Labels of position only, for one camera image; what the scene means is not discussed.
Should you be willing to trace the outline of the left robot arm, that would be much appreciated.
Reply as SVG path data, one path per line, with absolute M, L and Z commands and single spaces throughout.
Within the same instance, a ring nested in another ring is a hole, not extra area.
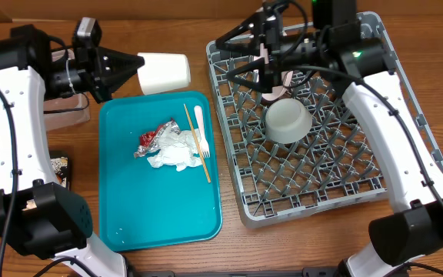
M 81 19 L 58 60 L 56 37 L 33 25 L 0 40 L 0 247 L 82 276 L 133 276 L 126 257 L 94 233 L 87 202 L 60 184 L 48 150 L 45 101 L 89 92 L 107 102 L 145 63 L 102 48 L 101 37 L 95 19 Z

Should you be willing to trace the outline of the grey bowl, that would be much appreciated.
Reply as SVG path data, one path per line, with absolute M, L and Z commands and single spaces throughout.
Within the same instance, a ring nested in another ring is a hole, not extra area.
M 297 99 L 283 98 L 265 114 L 265 136 L 273 142 L 289 144 L 303 139 L 312 127 L 310 111 Z

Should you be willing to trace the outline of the white paper cup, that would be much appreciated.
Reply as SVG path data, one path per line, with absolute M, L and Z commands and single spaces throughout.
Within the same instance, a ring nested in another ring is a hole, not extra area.
M 139 52 L 145 64 L 137 71 L 144 95 L 186 88 L 191 83 L 188 57 L 184 54 Z

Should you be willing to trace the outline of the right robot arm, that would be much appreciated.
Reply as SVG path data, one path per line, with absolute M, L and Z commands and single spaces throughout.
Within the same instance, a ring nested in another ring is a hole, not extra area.
M 353 1 L 315 1 L 302 30 L 284 35 L 287 1 L 264 2 L 219 37 L 225 51 L 255 60 L 232 69 L 230 82 L 269 93 L 288 71 L 318 72 L 357 119 L 384 176 L 393 213 L 370 222 L 370 242 L 334 276 L 403 276 L 443 249 L 443 173 L 402 98 L 400 79 L 381 39 L 361 35 Z

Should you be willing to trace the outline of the white round plate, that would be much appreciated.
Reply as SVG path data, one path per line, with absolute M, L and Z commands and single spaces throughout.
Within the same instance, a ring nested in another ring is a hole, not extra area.
M 259 60 L 263 58 L 265 64 L 269 62 L 268 50 L 265 48 L 264 44 L 260 44 L 259 56 L 255 56 L 254 60 Z M 282 85 L 273 87 L 271 93 L 264 93 L 261 95 L 261 101 L 264 103 L 273 103 L 278 101 L 286 92 L 288 92 L 288 86 L 291 84 L 293 78 L 293 71 L 286 71 L 281 74 Z

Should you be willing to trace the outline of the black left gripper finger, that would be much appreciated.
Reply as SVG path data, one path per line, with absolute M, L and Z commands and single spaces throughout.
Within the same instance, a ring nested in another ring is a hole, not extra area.
M 132 75 L 111 75 L 104 77 L 100 83 L 100 102 L 112 100 L 112 95 L 121 88 Z
M 124 83 L 145 64 L 142 56 L 98 48 L 99 78 L 104 83 Z

